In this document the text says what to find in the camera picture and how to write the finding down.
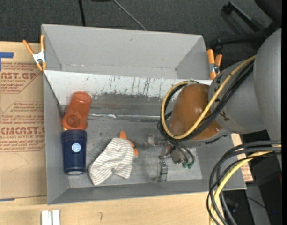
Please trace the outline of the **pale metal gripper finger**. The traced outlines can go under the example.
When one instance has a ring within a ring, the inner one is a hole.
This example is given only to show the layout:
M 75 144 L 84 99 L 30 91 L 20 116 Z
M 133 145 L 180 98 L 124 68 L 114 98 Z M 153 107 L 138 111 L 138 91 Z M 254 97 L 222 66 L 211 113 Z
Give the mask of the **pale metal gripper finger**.
M 168 177 L 168 165 L 164 160 L 158 162 L 157 165 L 157 175 L 153 178 L 154 182 L 164 182 L 167 181 Z
M 155 137 L 155 136 L 148 136 L 146 141 L 144 142 L 145 148 L 159 147 L 159 146 L 164 146 L 164 145 L 165 145 L 165 140 L 159 137 Z

